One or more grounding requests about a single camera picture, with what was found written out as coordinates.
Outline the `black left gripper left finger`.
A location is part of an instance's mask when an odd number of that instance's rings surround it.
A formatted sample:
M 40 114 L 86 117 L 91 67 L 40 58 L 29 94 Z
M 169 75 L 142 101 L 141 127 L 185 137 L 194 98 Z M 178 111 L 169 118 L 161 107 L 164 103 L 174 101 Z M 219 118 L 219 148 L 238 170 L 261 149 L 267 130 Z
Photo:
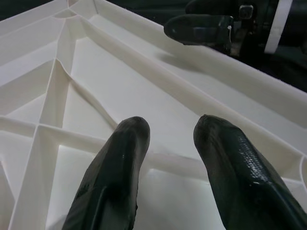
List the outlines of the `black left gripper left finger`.
M 140 169 L 149 144 L 144 118 L 121 121 L 87 168 L 62 228 L 133 229 Z

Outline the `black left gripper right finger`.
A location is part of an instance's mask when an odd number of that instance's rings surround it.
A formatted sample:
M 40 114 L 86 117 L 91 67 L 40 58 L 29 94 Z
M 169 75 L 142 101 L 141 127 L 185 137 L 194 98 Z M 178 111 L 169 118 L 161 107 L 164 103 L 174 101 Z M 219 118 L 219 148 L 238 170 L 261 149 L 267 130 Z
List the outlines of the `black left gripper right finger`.
M 239 127 L 203 115 L 193 139 L 227 230 L 306 229 L 306 212 Z

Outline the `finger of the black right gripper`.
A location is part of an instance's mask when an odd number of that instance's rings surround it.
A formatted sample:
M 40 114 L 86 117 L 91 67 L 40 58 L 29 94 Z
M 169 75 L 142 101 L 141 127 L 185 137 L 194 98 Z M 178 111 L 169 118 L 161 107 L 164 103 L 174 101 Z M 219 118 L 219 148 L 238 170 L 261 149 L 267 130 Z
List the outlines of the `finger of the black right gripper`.
M 231 43 L 233 24 L 232 16 L 184 14 L 166 22 L 164 33 L 184 45 L 225 46 Z
M 237 8 L 237 0 L 192 0 L 186 14 L 232 15 Z

